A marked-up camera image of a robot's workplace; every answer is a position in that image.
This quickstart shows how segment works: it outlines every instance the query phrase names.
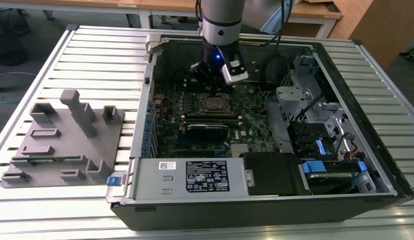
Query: blue release lever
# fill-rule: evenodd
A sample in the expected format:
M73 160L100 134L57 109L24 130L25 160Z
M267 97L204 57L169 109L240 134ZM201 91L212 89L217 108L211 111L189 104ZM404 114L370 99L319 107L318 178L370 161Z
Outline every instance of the blue release lever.
M121 177L120 176L108 176L105 180L105 185L119 187L121 185Z

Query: warning label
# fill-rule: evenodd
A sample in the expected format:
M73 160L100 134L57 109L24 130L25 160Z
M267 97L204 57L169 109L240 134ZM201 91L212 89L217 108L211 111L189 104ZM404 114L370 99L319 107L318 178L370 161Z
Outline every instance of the warning label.
M189 193L228 192L227 161L187 161L185 190Z

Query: cable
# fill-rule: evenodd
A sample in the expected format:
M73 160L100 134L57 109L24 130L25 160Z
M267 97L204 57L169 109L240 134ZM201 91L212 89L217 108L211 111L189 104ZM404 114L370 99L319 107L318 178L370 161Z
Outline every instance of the cable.
M31 75L33 78L36 78L36 75L33 73L29 73L29 72L20 72L20 71L16 71L16 72L4 72L0 74L0 76L4 76L4 75L12 75L12 74L17 74L17 75ZM19 103L20 101L0 101L0 104L16 104Z
M348 152L348 155L346 157L346 159L350 159L350 160L352 160L355 154L359 152L359 146L356 146L354 140L351 140L351 144L354 146L354 150Z
M322 99L323 96L324 96L324 93L320 92L320 94L308 103L306 108L302 109L302 111L299 112L298 116L295 116L295 118L294 118L295 121L298 121L298 119L303 116L303 114L306 114L306 112L314 107L314 105L319 102L319 100Z
M203 21L201 0L196 0L195 2L195 17L199 22Z
M16 72L4 72L4 73L0 74L0 76L12 75L12 74L31 75L33 78L36 78L36 75L35 75L33 73L29 73L29 72L20 72L20 71L16 71Z
M290 5L288 5L288 15L287 15L287 18L286 18L286 10L284 10L284 0L282 0L280 1L280 26L279 26L279 29L278 29L274 37L266 43L263 43L260 45L261 47L264 47L264 46L270 45L275 41L275 39L278 39L274 51L276 51L276 49L278 49L278 45L279 45L280 40L282 40L282 32L283 32L283 29L284 29L284 25L288 22L290 15L291 15L291 12L292 12L292 9L294 9L294 0L288 0L288 2L290 2Z
M344 139L348 135L352 135L352 133L346 132L346 133L343 133L342 137L339 138L338 145L336 145L335 150L334 150L334 153L332 153L332 158L331 158L332 160L335 160L335 159L338 158L339 148L340 148L343 139Z
M276 59L279 61L279 70L282 70L280 72L287 72L290 70L290 66L288 66L288 62L284 58L283 55L280 55L276 51L274 51L272 55L268 56L261 65L260 65L260 86L261 88L264 88L264 86L267 85L267 68L268 65L271 63L271 60Z
M287 18L286 18L286 10L284 10L284 0L282 0L280 1L280 27L279 27L279 29L276 31L275 36L266 43L263 43L260 45L261 47L264 47L271 42L274 42L275 39L276 39L276 44L275 44L275 47L274 47L272 54L263 60L263 63L260 65L260 86L261 86L261 88L264 88L264 86L267 84L267 68L268 68L268 65L270 65L270 62L271 62L272 59L276 59L279 61L279 67L280 67L279 70L282 70L282 72L287 72L291 69L286 57L278 53L279 44L280 44L280 41L282 41L282 32L283 32L283 29L284 29L284 25L288 22L290 15L291 15L292 8L294 8L294 0L288 0L288 2L290 2L290 6L288 6Z
M0 104L17 104L20 101L0 101Z

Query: motherboard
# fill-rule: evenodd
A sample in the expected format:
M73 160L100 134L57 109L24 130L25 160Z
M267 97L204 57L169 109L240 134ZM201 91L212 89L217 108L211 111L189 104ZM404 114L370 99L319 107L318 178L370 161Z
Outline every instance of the motherboard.
M245 152L275 151L257 87L240 84L215 94L175 85L165 89L153 96L157 158L237 158Z

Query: metal bracket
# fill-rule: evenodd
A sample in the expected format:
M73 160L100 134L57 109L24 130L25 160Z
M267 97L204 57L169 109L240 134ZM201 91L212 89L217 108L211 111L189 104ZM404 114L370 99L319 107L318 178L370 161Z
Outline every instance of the metal bracket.
M163 39L160 34L148 34L145 36L144 47L145 53L152 54L161 49L161 44L169 40Z

